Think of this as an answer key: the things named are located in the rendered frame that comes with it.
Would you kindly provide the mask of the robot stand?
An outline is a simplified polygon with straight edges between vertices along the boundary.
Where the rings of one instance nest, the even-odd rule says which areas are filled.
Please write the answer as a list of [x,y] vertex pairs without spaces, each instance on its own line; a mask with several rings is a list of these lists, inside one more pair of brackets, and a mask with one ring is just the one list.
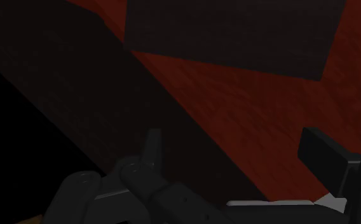
[[346,0],[128,0],[129,50],[321,79]]

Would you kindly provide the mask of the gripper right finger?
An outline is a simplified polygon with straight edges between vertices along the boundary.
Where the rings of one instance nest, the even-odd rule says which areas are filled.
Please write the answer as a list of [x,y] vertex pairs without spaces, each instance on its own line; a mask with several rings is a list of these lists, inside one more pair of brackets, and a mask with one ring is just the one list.
[[315,127],[303,128],[298,159],[335,198],[345,198],[350,224],[361,224],[361,154],[352,153]]

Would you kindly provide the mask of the dark brown furniture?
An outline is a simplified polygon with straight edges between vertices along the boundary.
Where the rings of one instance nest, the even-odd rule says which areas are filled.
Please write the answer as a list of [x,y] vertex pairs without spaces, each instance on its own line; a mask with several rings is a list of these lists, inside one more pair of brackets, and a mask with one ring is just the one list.
[[162,137],[162,173],[207,201],[264,194],[92,11],[0,0],[0,72],[104,172]]

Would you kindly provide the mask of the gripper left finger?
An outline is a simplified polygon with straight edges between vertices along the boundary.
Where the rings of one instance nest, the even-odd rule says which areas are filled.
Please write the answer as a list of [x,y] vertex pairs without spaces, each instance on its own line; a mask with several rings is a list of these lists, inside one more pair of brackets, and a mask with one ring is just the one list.
[[160,129],[150,129],[141,155],[121,159],[107,176],[66,177],[43,224],[232,224],[185,185],[161,176],[161,143]]

